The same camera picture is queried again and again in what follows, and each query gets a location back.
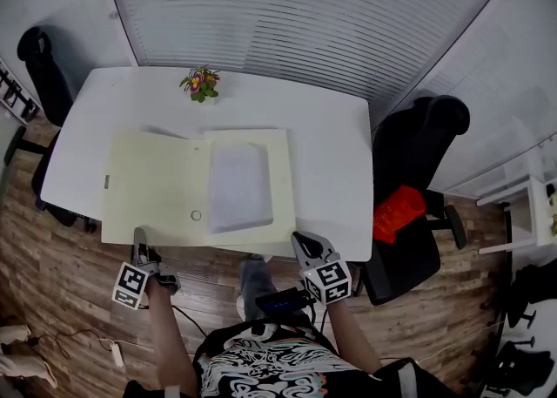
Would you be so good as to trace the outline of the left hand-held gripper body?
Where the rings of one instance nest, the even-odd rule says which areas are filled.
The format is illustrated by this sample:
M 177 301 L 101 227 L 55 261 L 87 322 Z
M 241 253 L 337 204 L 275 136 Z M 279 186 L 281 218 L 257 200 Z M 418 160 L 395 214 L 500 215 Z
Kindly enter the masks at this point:
M 138 310 L 150 279 L 168 288 L 171 295 L 181 288 L 176 272 L 163 263 L 154 250 L 145 250 L 143 253 L 135 254 L 131 263 L 122 264 L 111 299 L 119 305 Z

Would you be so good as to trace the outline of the black shelf rack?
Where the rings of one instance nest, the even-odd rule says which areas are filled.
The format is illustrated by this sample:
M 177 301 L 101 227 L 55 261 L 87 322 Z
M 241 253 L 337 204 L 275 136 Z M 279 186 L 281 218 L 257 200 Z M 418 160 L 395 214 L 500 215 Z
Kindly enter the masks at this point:
M 1 57 L 0 104 L 23 125 L 27 125 L 42 110 Z

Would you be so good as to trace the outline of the person's grey trouser leg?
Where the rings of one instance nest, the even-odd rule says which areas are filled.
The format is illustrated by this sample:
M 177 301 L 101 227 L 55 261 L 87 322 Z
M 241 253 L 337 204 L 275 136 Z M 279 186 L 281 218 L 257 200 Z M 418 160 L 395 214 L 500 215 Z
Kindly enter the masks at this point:
M 258 254 L 244 259 L 239 268 L 240 295 L 237 298 L 238 315 L 242 321 L 267 318 L 265 312 L 257 304 L 263 298 L 277 292 L 272 282 L 267 260 Z

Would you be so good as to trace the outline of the black waist device box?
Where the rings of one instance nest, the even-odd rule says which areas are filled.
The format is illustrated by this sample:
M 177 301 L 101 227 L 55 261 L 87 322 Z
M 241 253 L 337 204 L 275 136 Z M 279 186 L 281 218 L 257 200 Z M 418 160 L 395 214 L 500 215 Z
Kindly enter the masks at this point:
M 316 300 L 305 289 L 289 288 L 266 296 L 258 297 L 256 305 L 269 317 L 293 314 L 311 307 Z

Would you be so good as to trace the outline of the person's right forearm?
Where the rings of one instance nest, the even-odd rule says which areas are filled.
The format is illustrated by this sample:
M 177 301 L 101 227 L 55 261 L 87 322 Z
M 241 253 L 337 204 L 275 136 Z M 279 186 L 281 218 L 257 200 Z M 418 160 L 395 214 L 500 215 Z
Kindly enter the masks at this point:
M 333 302 L 326 309 L 340 357 L 368 374 L 379 371 L 383 365 L 346 302 Z

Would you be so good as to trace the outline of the red plastic bag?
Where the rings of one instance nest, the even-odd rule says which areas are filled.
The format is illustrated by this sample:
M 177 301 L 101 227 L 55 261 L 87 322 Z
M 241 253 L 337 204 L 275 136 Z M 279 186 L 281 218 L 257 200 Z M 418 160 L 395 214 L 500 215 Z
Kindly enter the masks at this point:
M 400 186 L 373 213 L 373 237 L 393 244 L 400 229 L 426 214 L 426 202 L 419 190 Z

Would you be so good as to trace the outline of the person's left forearm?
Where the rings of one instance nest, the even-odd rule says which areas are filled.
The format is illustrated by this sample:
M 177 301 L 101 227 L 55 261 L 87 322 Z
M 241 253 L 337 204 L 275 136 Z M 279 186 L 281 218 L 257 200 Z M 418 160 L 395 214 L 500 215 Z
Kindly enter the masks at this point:
M 183 395 L 198 398 L 198 377 L 173 312 L 171 291 L 156 280 L 150 280 L 145 291 L 159 384 L 179 386 Z

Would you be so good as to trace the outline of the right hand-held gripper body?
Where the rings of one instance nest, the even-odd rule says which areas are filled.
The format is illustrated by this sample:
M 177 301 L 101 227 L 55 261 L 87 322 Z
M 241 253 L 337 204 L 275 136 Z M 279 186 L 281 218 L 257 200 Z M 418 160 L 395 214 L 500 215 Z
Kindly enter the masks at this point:
M 346 299 L 352 294 L 352 276 L 344 260 L 337 254 L 324 260 L 312 259 L 313 265 L 300 271 L 305 289 L 322 305 Z

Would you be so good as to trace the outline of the white side table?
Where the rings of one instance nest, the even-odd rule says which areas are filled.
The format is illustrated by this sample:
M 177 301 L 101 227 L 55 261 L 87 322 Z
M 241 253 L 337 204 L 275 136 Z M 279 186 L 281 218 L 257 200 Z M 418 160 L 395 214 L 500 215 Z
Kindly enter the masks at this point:
M 510 213 L 510 241 L 497 246 L 484 246 L 479 254 L 512 252 L 557 244 L 552 226 L 557 211 L 549 204 L 547 187 L 530 176 L 527 180 L 476 201 L 477 206 L 499 205 Z

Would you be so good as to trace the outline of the small potted flower plant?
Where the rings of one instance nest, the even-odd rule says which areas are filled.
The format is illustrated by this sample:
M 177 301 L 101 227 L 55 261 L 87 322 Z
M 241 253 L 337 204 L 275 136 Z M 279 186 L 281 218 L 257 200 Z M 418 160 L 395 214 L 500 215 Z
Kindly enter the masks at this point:
M 205 105 L 215 101 L 219 96 L 217 90 L 219 81 L 219 72 L 212 71 L 205 65 L 191 69 L 180 81 L 179 87 L 189 95 L 192 102 Z

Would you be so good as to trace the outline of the black office chair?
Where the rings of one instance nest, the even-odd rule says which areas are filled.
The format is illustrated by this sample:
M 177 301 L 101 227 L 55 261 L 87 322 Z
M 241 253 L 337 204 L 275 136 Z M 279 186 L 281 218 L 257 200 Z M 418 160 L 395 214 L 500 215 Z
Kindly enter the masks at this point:
M 39 27 L 28 29 L 19 40 L 17 56 L 25 63 L 45 117 L 53 125 L 62 127 L 73 106 L 73 99 L 64 75 L 53 58 L 49 36 Z M 17 151 L 40 155 L 41 159 L 31 180 L 31 190 L 36 197 L 37 210 L 48 212 L 66 227 L 71 227 L 78 219 L 82 219 L 84 230 L 87 233 L 94 233 L 97 230 L 97 223 L 91 218 L 54 206 L 41 198 L 44 179 L 58 136 L 55 136 L 49 145 L 43 146 L 25 139 L 23 137 L 25 132 L 26 128 L 23 126 L 17 129 L 3 155 L 3 162 L 8 165 Z
M 379 126 L 372 144 L 374 211 L 400 186 L 410 186 L 422 194 L 426 214 L 397 231 L 393 244 L 376 240 L 372 230 L 372 256 L 359 265 L 359 284 L 374 306 L 408 293 L 439 271 L 434 231 L 449 230 L 458 248 L 466 246 L 455 207 L 429 186 L 449 146 L 469 125 L 461 100 L 437 96 L 416 99 Z

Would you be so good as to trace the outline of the person's patterned black shirt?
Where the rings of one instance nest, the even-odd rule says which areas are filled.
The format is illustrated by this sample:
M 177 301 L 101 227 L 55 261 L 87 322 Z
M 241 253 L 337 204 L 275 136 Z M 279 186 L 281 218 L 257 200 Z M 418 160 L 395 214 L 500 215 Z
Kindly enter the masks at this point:
M 316 328 L 268 319 L 211 332 L 192 366 L 199 398 L 459 398 L 411 358 L 368 374 Z

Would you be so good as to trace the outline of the black chair parts pile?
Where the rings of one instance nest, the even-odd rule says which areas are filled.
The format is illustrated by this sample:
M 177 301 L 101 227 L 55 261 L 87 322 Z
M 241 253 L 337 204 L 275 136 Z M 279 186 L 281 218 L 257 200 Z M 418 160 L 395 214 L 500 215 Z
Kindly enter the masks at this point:
M 503 296 L 494 356 L 480 372 L 481 398 L 557 397 L 557 257 L 525 265 Z

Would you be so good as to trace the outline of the white paper sheet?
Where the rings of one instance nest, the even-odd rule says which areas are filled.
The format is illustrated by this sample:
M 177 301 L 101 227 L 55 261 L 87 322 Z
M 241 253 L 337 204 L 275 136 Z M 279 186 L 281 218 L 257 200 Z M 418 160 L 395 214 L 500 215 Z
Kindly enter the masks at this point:
M 211 151 L 208 227 L 228 233 L 273 222 L 267 150 L 252 143 L 217 143 Z

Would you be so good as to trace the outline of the cream folder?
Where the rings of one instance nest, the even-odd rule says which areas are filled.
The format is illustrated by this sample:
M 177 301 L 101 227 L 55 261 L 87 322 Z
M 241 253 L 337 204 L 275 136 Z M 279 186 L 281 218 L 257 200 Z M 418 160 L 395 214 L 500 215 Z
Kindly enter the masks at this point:
M 273 222 L 228 233 L 208 227 L 211 151 L 217 143 L 262 145 L 268 154 Z M 155 246 L 245 246 L 289 242 L 296 225 L 287 134 L 280 129 L 205 132 L 177 138 L 127 131 L 112 140 L 101 240 L 130 245 L 142 227 Z

